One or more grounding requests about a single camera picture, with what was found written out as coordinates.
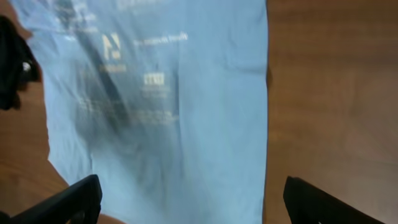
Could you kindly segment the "light blue t-shirt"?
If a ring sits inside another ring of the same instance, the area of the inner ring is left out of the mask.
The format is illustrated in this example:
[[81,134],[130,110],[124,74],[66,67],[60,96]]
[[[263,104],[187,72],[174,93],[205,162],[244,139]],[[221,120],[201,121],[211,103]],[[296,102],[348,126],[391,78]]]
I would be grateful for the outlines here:
[[49,162],[126,223],[260,223],[265,0],[13,1],[41,66]]

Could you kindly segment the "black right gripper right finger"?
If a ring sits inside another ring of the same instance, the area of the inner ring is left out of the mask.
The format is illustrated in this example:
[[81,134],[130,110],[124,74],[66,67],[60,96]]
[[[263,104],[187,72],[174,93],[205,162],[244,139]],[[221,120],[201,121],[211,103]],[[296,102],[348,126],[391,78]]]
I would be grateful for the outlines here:
[[287,177],[283,199],[292,224],[383,224],[298,177]]

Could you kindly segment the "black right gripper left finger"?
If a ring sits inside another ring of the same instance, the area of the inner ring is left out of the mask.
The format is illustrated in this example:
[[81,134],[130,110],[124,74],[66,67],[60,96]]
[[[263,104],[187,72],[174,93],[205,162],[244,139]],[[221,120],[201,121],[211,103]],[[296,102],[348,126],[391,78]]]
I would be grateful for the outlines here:
[[69,188],[13,217],[1,212],[1,223],[96,224],[101,211],[102,196],[98,176],[96,174],[89,175],[69,186]]

